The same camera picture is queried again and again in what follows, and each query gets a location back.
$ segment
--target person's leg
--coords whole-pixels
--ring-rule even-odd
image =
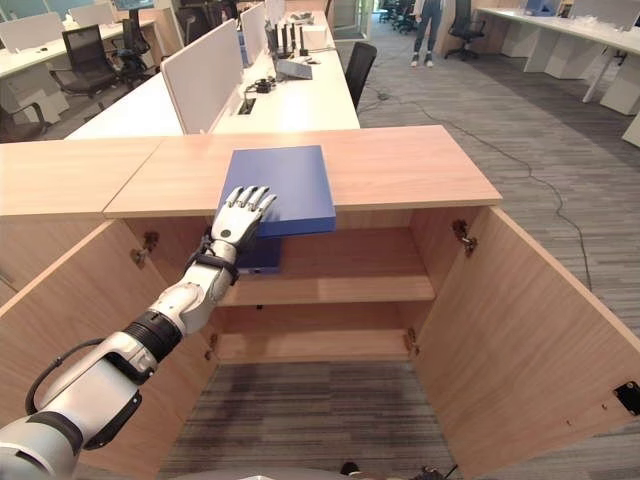
[[[424,34],[427,31],[427,22],[429,20],[422,16],[420,23],[418,24],[418,32],[416,33],[416,43],[413,45],[413,58],[411,59],[411,66],[418,66],[418,56],[420,55],[420,48],[422,47],[422,40]]]
[[[411,66],[418,66],[418,57],[420,55],[420,48],[422,48],[422,40],[424,40],[424,34],[427,31],[427,25],[429,25],[429,2],[430,0],[424,0],[422,6],[422,15],[420,16],[420,23],[418,24],[418,32],[416,33],[416,43],[413,45],[413,57],[411,59]]]
[[[438,29],[440,28],[440,20],[442,18],[442,11],[440,10],[440,2],[430,2],[431,11],[431,31],[429,32],[429,40],[427,41],[427,55],[424,58],[424,63],[427,67],[433,67],[433,58],[431,52],[436,45],[438,39]]]

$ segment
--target black wrist strap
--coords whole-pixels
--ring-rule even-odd
[[[202,236],[202,239],[200,239],[200,246],[198,247],[198,250],[192,253],[189,257],[189,260],[187,260],[187,264],[184,267],[184,273],[187,273],[189,267],[194,263],[221,268],[229,272],[229,274],[231,275],[231,285],[234,285],[238,281],[238,277],[240,276],[240,274],[238,273],[238,269],[233,263],[227,262],[224,258],[215,256],[215,252],[211,250],[213,239],[209,234],[210,228],[211,227],[207,227],[207,230]],[[214,255],[207,255],[206,252],[211,252]]]
[[[211,255],[198,253],[195,255],[193,261],[201,265],[208,265],[210,267],[217,267],[226,270],[231,275],[231,285],[234,285],[238,281],[238,277],[240,276],[236,266],[233,263],[227,262],[224,258],[212,257]]]

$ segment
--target robotic arm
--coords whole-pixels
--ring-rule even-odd
[[[29,416],[0,429],[0,479],[70,478],[81,449],[100,448],[115,437],[142,401],[138,387],[183,337],[207,323],[237,280],[236,256],[252,246],[276,198],[268,190],[236,188],[182,279],[61,375],[39,410],[27,402]]]

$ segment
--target desk divider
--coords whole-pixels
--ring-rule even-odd
[[[45,13],[32,17],[0,22],[0,40],[11,52],[39,47],[61,38],[64,26],[57,13]]]
[[[70,8],[69,13],[80,27],[91,25],[109,25],[116,21],[108,3],[85,5],[84,7]]]
[[[265,16],[264,2],[240,14],[244,45],[247,49],[247,59],[250,65],[256,61],[267,44],[267,35],[264,31]]]
[[[234,19],[162,63],[162,75],[184,133],[213,130],[242,81],[242,68]]]

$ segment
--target person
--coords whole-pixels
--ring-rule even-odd
[[[427,31],[429,22],[431,22],[431,30],[429,32],[429,40],[427,41],[427,54],[424,57],[424,63],[429,68],[433,67],[432,52],[436,44],[438,28],[440,27],[440,20],[442,18],[442,1],[443,0],[416,0],[413,6],[413,14],[416,16],[416,22],[418,22],[418,34],[416,43],[413,46],[413,57],[411,58],[412,67],[418,66],[422,40],[424,40],[424,34]]]

